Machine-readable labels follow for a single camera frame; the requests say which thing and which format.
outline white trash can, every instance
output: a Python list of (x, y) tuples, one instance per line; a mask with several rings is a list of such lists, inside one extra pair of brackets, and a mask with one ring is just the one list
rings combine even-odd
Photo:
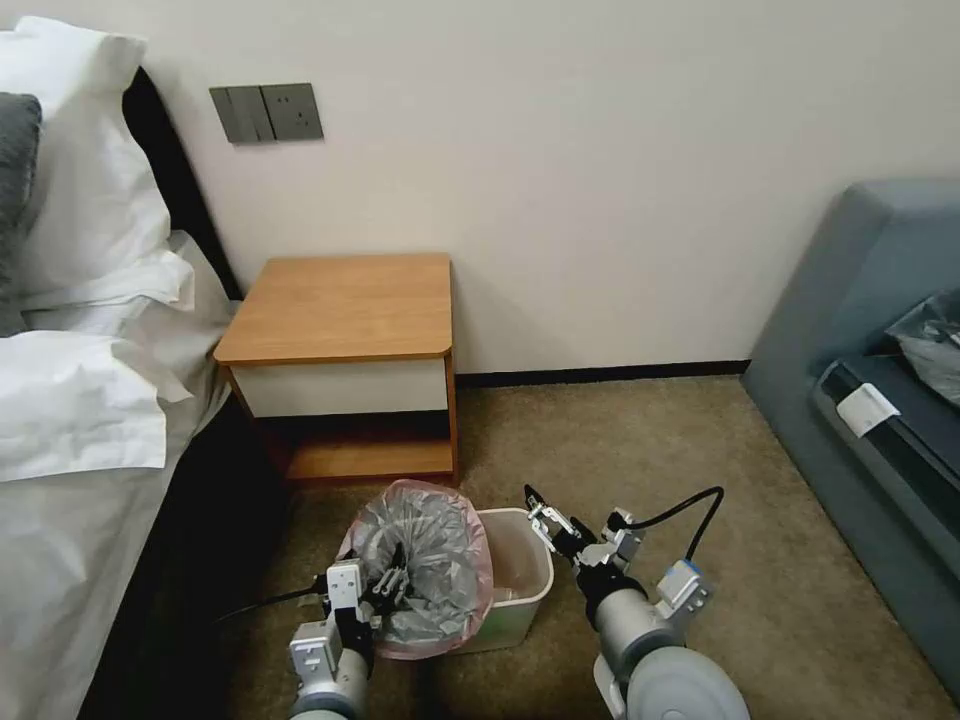
[(520, 508), (480, 510), (493, 561), (493, 606), (477, 634), (454, 654), (523, 642), (540, 601), (553, 587), (553, 560)]

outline black baseboard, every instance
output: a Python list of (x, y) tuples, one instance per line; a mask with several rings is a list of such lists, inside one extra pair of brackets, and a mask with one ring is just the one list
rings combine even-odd
[(562, 383), (644, 380), (702, 375), (741, 375), (749, 360), (716, 360), (662, 365), (621, 365), (609, 368), (571, 368), (569, 370), (524, 370), (501, 373), (461, 373), (457, 387), (511, 387), (513, 385), (553, 385)]

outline light switch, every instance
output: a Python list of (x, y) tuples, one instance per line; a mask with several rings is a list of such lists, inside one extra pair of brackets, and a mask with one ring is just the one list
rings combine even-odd
[(231, 143), (263, 143), (278, 139), (258, 85), (210, 88), (210, 97)]

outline wall switch panel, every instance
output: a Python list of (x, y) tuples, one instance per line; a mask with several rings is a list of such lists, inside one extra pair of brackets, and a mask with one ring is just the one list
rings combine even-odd
[(261, 85), (260, 90), (277, 140), (323, 140), (310, 83)]
[(210, 97), (230, 142), (262, 143), (277, 139), (259, 86), (210, 88)]

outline nightstand drawer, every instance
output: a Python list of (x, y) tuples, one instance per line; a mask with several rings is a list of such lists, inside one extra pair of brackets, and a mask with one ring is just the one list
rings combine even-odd
[(443, 359), (233, 366), (255, 417), (446, 410)]

